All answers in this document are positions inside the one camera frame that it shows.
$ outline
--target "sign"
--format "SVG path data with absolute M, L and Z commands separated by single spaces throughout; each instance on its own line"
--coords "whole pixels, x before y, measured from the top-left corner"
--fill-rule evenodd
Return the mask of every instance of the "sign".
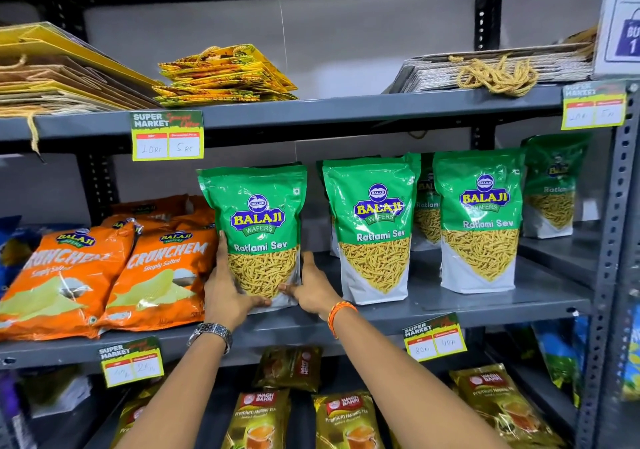
M 108 388 L 164 375 L 155 336 L 100 348 L 98 356 Z
M 620 126 L 626 113 L 624 81 L 579 82 L 563 87 L 564 131 Z
M 594 77 L 640 75 L 640 0 L 602 0 Z
M 458 315 L 450 313 L 404 329 L 406 352 L 417 361 L 467 351 Z
M 200 111 L 130 113 L 133 161 L 204 158 Z

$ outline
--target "orange bracelet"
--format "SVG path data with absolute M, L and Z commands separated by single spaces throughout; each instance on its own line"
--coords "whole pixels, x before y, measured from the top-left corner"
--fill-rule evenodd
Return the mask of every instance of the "orange bracelet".
M 333 308 L 331 308 L 331 312 L 329 313 L 329 318 L 327 319 L 327 323 L 329 324 L 329 329 L 333 333 L 333 337 L 336 340 L 338 339 L 338 337 L 335 335 L 335 330 L 333 329 L 333 318 L 335 318 L 336 313 L 340 311 L 342 308 L 351 308 L 354 311 L 358 311 L 358 309 L 353 304 L 345 300 L 340 301 Z

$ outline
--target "yellow price label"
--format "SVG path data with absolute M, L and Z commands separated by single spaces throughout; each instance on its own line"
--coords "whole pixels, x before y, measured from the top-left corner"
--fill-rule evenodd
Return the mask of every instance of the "yellow price label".
M 624 81 L 579 82 L 563 87 L 562 130 L 621 126 L 626 114 Z
M 160 347 L 155 337 L 98 350 L 107 387 L 117 387 L 164 375 Z
M 130 113 L 133 161 L 204 158 L 201 111 Z
M 467 351 L 458 316 L 450 313 L 404 330 L 406 352 L 417 361 L 462 353 Z

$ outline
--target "wristwatch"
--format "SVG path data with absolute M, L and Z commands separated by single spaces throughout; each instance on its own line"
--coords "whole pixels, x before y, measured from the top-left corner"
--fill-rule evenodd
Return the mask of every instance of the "wristwatch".
M 231 345 L 233 344 L 233 339 L 231 338 L 231 331 L 218 323 L 200 323 L 198 327 L 193 332 L 193 334 L 189 337 L 187 341 L 187 346 L 191 346 L 193 342 L 200 336 L 203 332 L 211 332 L 213 334 L 217 334 L 220 338 L 225 340 L 227 344 L 227 348 L 225 349 L 225 355 L 229 353 L 231 349 Z

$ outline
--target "super market price label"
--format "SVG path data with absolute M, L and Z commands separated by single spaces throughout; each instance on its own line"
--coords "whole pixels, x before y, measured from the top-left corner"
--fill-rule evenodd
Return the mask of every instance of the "super market price label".
M 405 328 L 404 346 L 407 353 L 417 361 L 467 351 L 458 315 L 455 313 Z
M 623 81 L 580 82 L 563 87 L 562 130 L 620 126 L 626 113 Z
M 201 111 L 130 113 L 130 121 L 133 161 L 204 157 Z
M 98 355 L 109 388 L 164 375 L 160 346 L 154 336 L 100 348 Z

